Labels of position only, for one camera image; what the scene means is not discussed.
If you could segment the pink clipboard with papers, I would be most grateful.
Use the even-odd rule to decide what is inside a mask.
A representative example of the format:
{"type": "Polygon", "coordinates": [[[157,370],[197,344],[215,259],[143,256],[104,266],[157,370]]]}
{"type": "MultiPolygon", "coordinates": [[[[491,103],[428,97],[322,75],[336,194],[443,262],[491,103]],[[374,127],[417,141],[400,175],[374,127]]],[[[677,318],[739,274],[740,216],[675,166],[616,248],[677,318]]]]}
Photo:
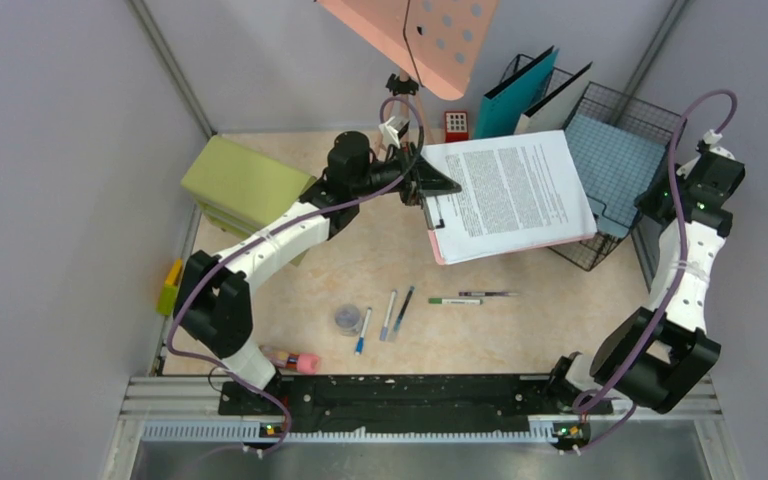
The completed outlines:
{"type": "Polygon", "coordinates": [[[440,265],[588,240],[597,224],[562,130],[430,145],[458,193],[427,198],[440,265]]]}

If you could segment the teal file folder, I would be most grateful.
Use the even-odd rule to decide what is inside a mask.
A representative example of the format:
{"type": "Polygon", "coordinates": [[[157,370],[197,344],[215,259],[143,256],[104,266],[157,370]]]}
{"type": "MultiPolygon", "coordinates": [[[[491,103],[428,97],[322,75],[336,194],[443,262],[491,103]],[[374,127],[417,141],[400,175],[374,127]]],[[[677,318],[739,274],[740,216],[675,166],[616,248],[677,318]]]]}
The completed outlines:
{"type": "Polygon", "coordinates": [[[505,68],[500,82],[482,98],[474,139],[514,133],[519,118],[535,101],[555,66],[555,46],[530,57],[517,54],[505,68]]]}

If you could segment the grey white file folder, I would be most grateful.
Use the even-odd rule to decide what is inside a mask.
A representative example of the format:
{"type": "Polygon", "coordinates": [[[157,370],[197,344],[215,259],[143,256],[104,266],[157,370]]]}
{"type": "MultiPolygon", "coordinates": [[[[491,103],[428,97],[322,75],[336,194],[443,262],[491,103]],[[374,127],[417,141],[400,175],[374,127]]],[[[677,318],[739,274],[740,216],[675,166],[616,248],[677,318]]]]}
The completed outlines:
{"type": "Polygon", "coordinates": [[[538,97],[519,117],[515,134],[560,130],[583,97],[592,73],[590,62],[570,73],[555,67],[538,90],[538,97]]]}

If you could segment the light blue clipboard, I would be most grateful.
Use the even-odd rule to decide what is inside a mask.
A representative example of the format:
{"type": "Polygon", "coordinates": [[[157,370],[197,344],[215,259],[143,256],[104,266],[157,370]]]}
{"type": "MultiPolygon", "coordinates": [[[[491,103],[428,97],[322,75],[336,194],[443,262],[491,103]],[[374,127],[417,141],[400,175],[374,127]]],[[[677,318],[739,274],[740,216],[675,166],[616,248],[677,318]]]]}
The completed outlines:
{"type": "Polygon", "coordinates": [[[638,214],[635,200],[649,187],[665,147],[581,114],[564,132],[597,230],[626,237],[638,214]]]}

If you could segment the black wire mesh file rack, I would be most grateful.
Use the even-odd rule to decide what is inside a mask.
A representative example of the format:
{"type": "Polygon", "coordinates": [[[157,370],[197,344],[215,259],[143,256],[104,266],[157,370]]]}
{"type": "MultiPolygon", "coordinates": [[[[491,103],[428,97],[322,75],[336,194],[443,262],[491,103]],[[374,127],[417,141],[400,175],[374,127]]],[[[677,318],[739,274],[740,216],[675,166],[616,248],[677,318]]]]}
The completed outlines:
{"type": "Polygon", "coordinates": [[[554,252],[590,271],[612,253],[642,215],[635,201],[663,172],[676,113],[591,81],[592,66],[571,73],[558,48],[516,55],[480,103],[474,135],[564,131],[597,232],[554,252]]]}

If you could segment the green metal drawer box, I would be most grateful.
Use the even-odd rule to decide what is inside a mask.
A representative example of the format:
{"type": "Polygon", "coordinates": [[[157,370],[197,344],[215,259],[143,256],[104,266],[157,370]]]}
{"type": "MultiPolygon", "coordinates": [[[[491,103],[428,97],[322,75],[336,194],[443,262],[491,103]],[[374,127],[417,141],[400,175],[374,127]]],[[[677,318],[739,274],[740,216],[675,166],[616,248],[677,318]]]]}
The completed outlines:
{"type": "Polygon", "coordinates": [[[315,177],[221,136],[181,180],[201,213],[195,250],[214,254],[281,217],[315,177]]]}

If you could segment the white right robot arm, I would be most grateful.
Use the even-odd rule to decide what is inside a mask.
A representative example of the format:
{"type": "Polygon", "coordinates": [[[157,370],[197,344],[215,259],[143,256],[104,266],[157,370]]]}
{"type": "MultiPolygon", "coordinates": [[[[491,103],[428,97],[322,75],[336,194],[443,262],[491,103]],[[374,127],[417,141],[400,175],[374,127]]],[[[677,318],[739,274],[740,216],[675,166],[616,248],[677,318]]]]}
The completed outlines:
{"type": "Polygon", "coordinates": [[[716,256],[733,225],[724,204],[746,170],[721,146],[701,144],[697,151],[696,158],[675,171],[681,214],[667,175],[636,200],[640,213],[662,228],[648,302],[609,335],[595,355],[571,354],[557,362],[546,385],[554,409],[572,412],[608,383],[660,308],[663,316],[610,396],[667,413],[718,361],[721,346],[706,329],[706,294],[716,256]]]}

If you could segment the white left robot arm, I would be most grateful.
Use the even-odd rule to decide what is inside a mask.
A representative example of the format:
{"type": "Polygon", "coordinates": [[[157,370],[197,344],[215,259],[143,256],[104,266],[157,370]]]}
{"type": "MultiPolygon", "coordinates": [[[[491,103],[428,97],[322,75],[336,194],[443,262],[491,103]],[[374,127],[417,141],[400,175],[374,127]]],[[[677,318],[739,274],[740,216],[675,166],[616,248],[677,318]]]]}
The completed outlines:
{"type": "Polygon", "coordinates": [[[257,413],[279,404],[276,367],[252,338],[252,297],[291,260],[344,230],[361,203],[387,193],[406,206],[462,187],[422,156],[423,143],[388,147],[383,159],[357,131],[338,135],[322,175],[269,226],[223,253],[193,253],[186,261],[170,328],[183,328],[209,350],[206,361],[243,385],[257,413]]]}

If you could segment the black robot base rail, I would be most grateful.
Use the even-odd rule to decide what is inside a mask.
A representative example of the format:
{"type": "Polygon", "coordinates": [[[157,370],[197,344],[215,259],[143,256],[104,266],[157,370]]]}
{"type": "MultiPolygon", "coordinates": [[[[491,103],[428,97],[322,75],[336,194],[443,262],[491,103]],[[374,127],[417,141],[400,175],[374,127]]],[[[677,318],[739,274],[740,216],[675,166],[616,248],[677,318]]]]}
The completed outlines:
{"type": "Polygon", "coordinates": [[[218,413],[288,411],[294,433],[525,432],[533,415],[571,413],[579,392],[554,374],[279,375],[265,395],[225,382],[218,413]]]}

